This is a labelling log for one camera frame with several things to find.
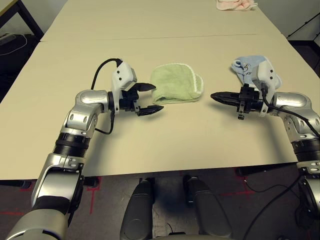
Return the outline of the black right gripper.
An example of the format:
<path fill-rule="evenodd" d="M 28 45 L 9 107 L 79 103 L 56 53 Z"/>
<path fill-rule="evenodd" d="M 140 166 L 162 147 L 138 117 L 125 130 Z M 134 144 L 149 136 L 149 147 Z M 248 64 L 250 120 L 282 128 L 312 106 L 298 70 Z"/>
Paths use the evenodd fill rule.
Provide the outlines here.
<path fill-rule="evenodd" d="M 263 100 L 260 99 L 259 91 L 250 87 L 247 83 L 240 88 L 239 93 L 215 92 L 210 97 L 221 104 L 237 107 L 237 118 L 239 120 L 244 120 L 245 114 L 250 112 L 260 112 L 263 107 Z"/>

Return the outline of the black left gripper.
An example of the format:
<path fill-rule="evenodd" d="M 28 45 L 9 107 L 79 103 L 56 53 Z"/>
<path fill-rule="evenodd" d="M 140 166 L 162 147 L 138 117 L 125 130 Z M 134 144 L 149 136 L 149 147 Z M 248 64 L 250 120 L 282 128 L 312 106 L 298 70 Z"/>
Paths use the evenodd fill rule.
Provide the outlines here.
<path fill-rule="evenodd" d="M 135 112 L 139 117 L 155 114 L 161 111 L 164 107 L 162 105 L 149 105 L 140 108 L 138 99 L 139 92 L 147 92 L 155 89 L 156 86 L 150 83 L 136 83 L 133 90 L 122 90 L 121 98 L 119 99 L 119 107 L 126 112 Z"/>

